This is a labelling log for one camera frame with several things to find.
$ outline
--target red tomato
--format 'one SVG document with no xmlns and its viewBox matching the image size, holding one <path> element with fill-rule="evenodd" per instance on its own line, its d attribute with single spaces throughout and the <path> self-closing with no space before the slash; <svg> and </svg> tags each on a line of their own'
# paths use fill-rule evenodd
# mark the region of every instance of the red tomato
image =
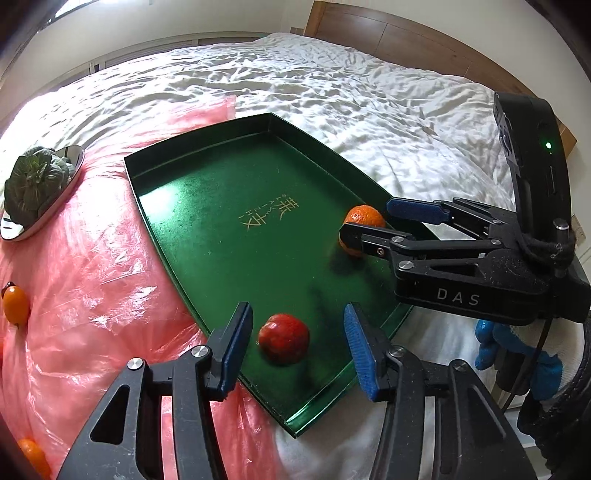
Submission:
<svg viewBox="0 0 591 480">
<path fill-rule="evenodd" d="M 310 344 L 310 331 L 304 322 L 288 313 L 271 316 L 261 327 L 258 345 L 267 358 L 278 365 L 302 360 Z"/>
</svg>

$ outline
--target leafy green vegetable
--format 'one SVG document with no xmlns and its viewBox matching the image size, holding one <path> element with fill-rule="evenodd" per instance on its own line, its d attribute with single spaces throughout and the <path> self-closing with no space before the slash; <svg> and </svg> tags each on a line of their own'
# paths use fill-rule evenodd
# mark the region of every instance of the leafy green vegetable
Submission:
<svg viewBox="0 0 591 480">
<path fill-rule="evenodd" d="M 4 208 L 13 222 L 31 226 L 66 188 L 74 165 L 51 148 L 31 147 L 18 157 L 4 184 Z"/>
</svg>

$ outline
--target black cable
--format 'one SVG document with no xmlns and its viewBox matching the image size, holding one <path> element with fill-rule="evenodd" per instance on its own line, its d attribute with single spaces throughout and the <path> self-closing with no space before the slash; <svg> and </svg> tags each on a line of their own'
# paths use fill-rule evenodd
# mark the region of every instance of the black cable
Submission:
<svg viewBox="0 0 591 480">
<path fill-rule="evenodd" d="M 527 365 L 527 368 L 521 369 L 521 372 L 519 372 L 519 375 L 517 375 L 517 378 L 515 379 L 515 383 L 513 384 L 513 387 L 511 388 L 511 394 L 509 395 L 509 398 L 507 398 L 507 401 L 505 402 L 505 404 L 501 408 L 501 411 L 503 413 L 505 413 L 507 411 L 507 409 L 509 408 L 509 405 L 511 405 L 511 402 L 515 398 L 516 392 L 521 388 L 523 382 L 527 378 L 531 377 L 532 374 L 534 373 L 535 365 L 537 364 L 538 358 L 540 357 L 540 354 L 542 353 L 542 349 L 544 348 L 544 344 L 546 342 L 546 339 L 548 338 L 548 333 L 550 333 L 550 327 L 552 326 L 552 320 L 554 320 L 552 317 L 546 318 L 546 321 L 544 322 L 544 327 L 542 328 L 542 333 L 540 334 L 540 339 L 538 340 L 538 345 L 535 347 L 534 355 L 531 357 L 530 363 Z"/>
</svg>

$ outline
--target orange cherry tomato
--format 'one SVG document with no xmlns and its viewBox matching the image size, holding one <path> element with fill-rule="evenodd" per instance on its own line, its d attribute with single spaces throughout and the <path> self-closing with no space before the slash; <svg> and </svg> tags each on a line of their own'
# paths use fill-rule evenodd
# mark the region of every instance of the orange cherry tomato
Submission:
<svg viewBox="0 0 591 480">
<path fill-rule="evenodd" d="M 14 283 L 8 282 L 2 289 L 2 306 L 6 319 L 18 327 L 25 326 L 29 319 L 30 305 L 27 294 Z"/>
<path fill-rule="evenodd" d="M 45 453 L 41 450 L 39 445 L 33 440 L 22 439 L 18 441 L 18 446 L 21 448 L 29 462 L 31 462 L 33 468 L 39 475 L 41 475 L 43 480 L 50 480 L 51 468 L 49 467 L 49 463 L 47 463 Z"/>
</svg>

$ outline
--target wrinkled bedding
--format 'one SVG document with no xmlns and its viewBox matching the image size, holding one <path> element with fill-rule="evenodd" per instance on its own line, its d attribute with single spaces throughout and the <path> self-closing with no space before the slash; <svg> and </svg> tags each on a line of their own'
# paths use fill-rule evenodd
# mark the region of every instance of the wrinkled bedding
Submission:
<svg viewBox="0 0 591 480">
<path fill-rule="evenodd" d="M 109 147 L 120 129 L 165 116 L 172 104 L 197 107 L 226 95 L 236 96 L 237 117 L 276 113 L 394 196 L 461 196 L 514 208 L 490 89 L 289 34 L 144 57 L 32 100 L 0 139 L 0 184 L 33 143 Z M 451 229 L 433 230 L 441 238 L 462 237 Z M 473 364 L 474 325 L 472 319 L 415 308 L 395 341 L 425 360 L 464 358 Z M 274 427 L 286 477 L 367 478 L 384 410 L 355 388 L 297 440 Z M 421 471 L 430 478 L 433 421 L 426 425 Z"/>
</svg>

